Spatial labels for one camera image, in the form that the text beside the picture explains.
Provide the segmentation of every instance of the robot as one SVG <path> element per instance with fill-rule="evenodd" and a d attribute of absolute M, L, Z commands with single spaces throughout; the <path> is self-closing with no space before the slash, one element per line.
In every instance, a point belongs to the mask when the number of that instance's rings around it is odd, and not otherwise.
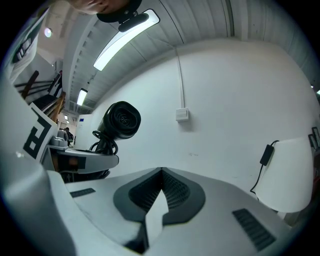
<path fill-rule="evenodd" d="M 107 177 L 119 163 L 116 140 L 134 136 L 140 123 L 139 112 L 120 101 L 106 111 L 88 150 L 69 149 L 62 132 L 42 164 L 18 154 L 1 159 L 10 168 L 0 174 L 2 199 L 40 252 L 246 256 L 276 255 L 287 245 L 289 227 L 232 184 L 164 166 Z M 150 243 L 146 217 L 161 191 L 168 212 Z"/>

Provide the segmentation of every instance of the black vent grille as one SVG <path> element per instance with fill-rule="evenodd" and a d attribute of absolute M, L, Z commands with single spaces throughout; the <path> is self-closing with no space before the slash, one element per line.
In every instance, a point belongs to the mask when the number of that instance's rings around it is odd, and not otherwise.
<path fill-rule="evenodd" d="M 271 245 L 276 240 L 247 209 L 236 210 L 232 214 L 258 251 Z"/>
<path fill-rule="evenodd" d="M 187 185 L 165 171 L 159 171 L 129 191 L 129 198 L 137 206 L 148 212 L 157 196 L 163 191 L 169 210 L 183 204 L 190 195 Z"/>
<path fill-rule="evenodd" d="M 88 194 L 91 194 L 94 192 L 96 192 L 96 191 L 93 188 L 86 188 L 86 189 L 70 192 L 70 195 L 73 198 L 77 198 L 77 197 L 85 196 L 85 195 L 88 195 Z"/>
<path fill-rule="evenodd" d="M 163 177 L 163 193 L 168 204 L 169 210 L 172 210 L 183 204 L 190 195 L 190 189 L 181 181 L 162 172 Z"/>
<path fill-rule="evenodd" d="M 129 198 L 137 206 L 148 212 L 160 193 L 162 186 L 162 172 L 159 171 L 150 178 L 129 191 Z"/>
<path fill-rule="evenodd" d="M 120 130 L 132 130 L 138 124 L 135 115 L 124 107 L 119 107 L 114 111 L 112 120 L 114 121 L 114 126 Z"/>

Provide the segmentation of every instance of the fluorescent light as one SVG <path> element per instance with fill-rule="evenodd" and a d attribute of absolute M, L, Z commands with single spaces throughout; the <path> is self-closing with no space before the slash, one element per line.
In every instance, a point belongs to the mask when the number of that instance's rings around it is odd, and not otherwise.
<path fill-rule="evenodd" d="M 77 104 L 82 106 L 82 103 L 84 103 L 85 97 L 87 96 L 88 91 L 81 88 L 80 92 L 79 92 L 79 96 L 78 96 L 78 100 L 77 100 Z"/>
<path fill-rule="evenodd" d="M 141 32 L 150 28 L 151 26 L 159 23 L 160 19 L 156 15 L 153 10 L 146 10 L 144 14 L 148 14 L 149 18 L 129 29 L 126 32 L 118 32 L 111 41 L 106 45 L 106 47 L 102 50 L 98 58 L 96 59 L 93 66 L 102 71 L 108 62 L 116 55 L 116 53 L 124 47 L 128 42 L 130 42 L 133 38 L 139 35 Z"/>

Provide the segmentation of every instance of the person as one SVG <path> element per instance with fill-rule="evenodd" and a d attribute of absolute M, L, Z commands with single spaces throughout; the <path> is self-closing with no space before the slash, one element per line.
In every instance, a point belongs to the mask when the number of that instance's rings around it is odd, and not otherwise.
<path fill-rule="evenodd" d="M 71 142 L 74 142 L 74 136 L 73 136 L 73 134 L 69 131 L 69 127 L 66 127 L 64 130 L 66 131 L 66 134 L 67 134 L 67 136 L 68 136 L 67 142 L 68 142 L 68 147 L 69 147 L 69 146 L 70 146 L 70 143 L 71 143 Z"/>
<path fill-rule="evenodd" d="M 21 33 L 11 45 L 11 54 L 6 56 L 4 72 L 10 82 L 17 79 L 37 53 L 38 34 L 49 7 L 59 0 L 49 0 L 22 27 Z M 76 10 L 89 15 L 108 15 L 125 9 L 136 0 L 66 0 Z"/>
<path fill-rule="evenodd" d="M 57 83 L 58 87 L 56 88 L 56 90 L 55 90 L 55 92 L 53 94 L 54 97 L 57 97 L 59 90 L 62 88 L 62 70 L 60 70 L 59 74 L 60 74 L 60 78 L 59 78 L 58 83 Z"/>

